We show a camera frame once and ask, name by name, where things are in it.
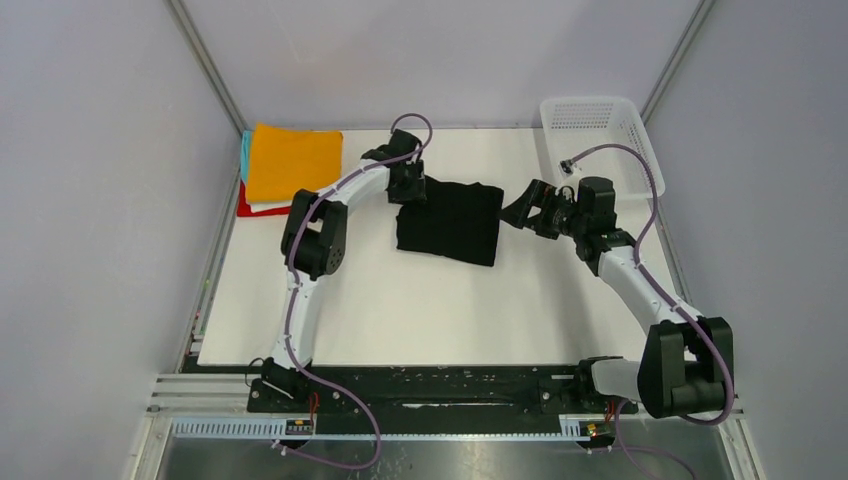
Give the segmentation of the black t shirt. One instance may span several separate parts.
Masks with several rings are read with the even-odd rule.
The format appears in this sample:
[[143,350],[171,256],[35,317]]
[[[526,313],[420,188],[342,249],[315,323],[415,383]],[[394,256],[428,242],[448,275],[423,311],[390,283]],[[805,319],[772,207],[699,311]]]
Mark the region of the black t shirt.
[[398,212],[397,248],[492,267],[503,199],[500,187],[427,177],[426,200]]

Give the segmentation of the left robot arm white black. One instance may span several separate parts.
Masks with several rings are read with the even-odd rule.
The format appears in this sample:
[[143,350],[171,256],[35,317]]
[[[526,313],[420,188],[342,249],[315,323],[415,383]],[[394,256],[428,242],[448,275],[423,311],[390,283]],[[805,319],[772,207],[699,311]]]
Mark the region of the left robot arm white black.
[[262,383],[285,410],[299,410],[309,401],[304,370],[313,358],[328,277],[345,257],[349,213],[382,193],[394,204],[425,200],[421,154],[428,142],[393,128],[388,142],[366,151],[352,172],[317,192],[295,194],[281,239],[287,286],[283,318],[261,370]]

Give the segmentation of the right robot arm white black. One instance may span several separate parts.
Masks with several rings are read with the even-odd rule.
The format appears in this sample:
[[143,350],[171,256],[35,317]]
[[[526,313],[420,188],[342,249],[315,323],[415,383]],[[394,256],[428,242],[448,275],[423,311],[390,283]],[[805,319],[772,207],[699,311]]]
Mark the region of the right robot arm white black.
[[735,398],[733,334],[721,317],[707,318],[673,298],[637,257],[637,240],[617,225],[611,180],[589,176],[575,190],[541,180],[499,214],[518,229],[555,240],[567,236],[590,271],[623,301],[646,333],[642,357],[593,357],[578,364],[575,402],[597,412],[612,398],[642,404],[654,418],[723,421]]

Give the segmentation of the white plastic basket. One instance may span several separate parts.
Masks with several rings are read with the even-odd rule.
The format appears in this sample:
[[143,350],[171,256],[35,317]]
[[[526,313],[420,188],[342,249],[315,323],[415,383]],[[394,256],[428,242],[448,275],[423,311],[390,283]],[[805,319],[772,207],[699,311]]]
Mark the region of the white plastic basket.
[[650,200],[665,181],[635,104],[618,96],[554,97],[539,107],[549,158],[546,181],[574,185],[583,176],[614,183],[619,201]]

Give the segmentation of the folded orange t shirt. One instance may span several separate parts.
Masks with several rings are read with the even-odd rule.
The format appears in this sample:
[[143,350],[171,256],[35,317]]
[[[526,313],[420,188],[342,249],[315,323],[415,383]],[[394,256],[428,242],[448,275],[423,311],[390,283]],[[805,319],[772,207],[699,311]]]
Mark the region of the folded orange t shirt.
[[248,153],[246,201],[289,202],[301,189],[316,191],[340,179],[340,131],[291,130],[259,123]]

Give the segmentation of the folded cyan t shirt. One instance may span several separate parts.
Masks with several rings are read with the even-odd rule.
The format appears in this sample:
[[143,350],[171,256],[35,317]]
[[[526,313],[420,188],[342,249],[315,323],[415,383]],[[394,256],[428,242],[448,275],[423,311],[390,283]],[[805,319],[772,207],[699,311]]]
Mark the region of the folded cyan t shirt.
[[253,131],[245,130],[241,136],[239,157],[239,175],[241,182],[246,185],[249,173],[249,156],[252,145]]

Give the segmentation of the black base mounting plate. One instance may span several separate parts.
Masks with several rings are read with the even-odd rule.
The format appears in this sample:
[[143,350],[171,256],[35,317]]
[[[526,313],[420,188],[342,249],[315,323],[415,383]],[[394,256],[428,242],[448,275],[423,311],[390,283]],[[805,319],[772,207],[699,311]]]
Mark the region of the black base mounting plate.
[[584,397],[576,365],[308,366],[308,396],[252,380],[250,413],[303,414],[318,433],[539,433],[557,416],[603,422],[619,400]]

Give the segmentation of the aluminium frame rail right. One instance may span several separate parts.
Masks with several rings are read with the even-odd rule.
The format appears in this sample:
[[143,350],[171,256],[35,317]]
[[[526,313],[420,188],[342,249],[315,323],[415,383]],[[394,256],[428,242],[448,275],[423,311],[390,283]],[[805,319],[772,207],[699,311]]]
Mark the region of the aluminium frame rail right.
[[657,81],[650,91],[645,105],[641,109],[640,116],[645,125],[648,125],[654,117],[665,93],[674,80],[683,61],[686,59],[687,54],[697,39],[701,29],[707,22],[707,19],[709,18],[716,3],[716,0],[700,0],[697,3],[694,12],[688,20],[682,34],[663,66]]

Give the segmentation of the aluminium frame rail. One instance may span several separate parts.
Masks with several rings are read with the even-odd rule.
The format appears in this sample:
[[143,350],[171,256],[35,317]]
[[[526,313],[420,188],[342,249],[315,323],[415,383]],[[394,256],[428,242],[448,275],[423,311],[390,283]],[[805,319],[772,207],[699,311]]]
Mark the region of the aluminium frame rail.
[[182,0],[165,0],[164,4],[169,9],[177,29],[183,36],[201,72],[209,83],[213,94],[223,108],[226,117],[236,132],[241,134],[248,128],[248,123],[237,106],[230,89],[226,85],[224,77],[207,48],[186,3]]
[[654,117],[665,93],[674,80],[683,61],[686,59],[687,54],[697,39],[701,29],[707,22],[707,19],[709,18],[716,3],[716,0],[700,0],[697,3],[694,12],[688,20],[682,34],[663,66],[657,81],[650,91],[645,105],[641,109],[640,116],[645,125],[648,125]]

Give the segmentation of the aluminium frame rail left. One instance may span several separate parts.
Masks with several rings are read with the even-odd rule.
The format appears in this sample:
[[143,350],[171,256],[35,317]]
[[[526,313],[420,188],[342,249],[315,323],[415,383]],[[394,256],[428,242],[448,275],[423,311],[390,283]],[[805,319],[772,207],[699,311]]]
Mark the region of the aluminium frame rail left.
[[209,83],[213,94],[223,108],[226,117],[236,132],[241,134],[248,128],[248,123],[237,106],[230,89],[226,85],[224,77],[207,48],[186,3],[182,0],[165,0],[164,4],[169,9],[177,29],[183,36],[201,72]]

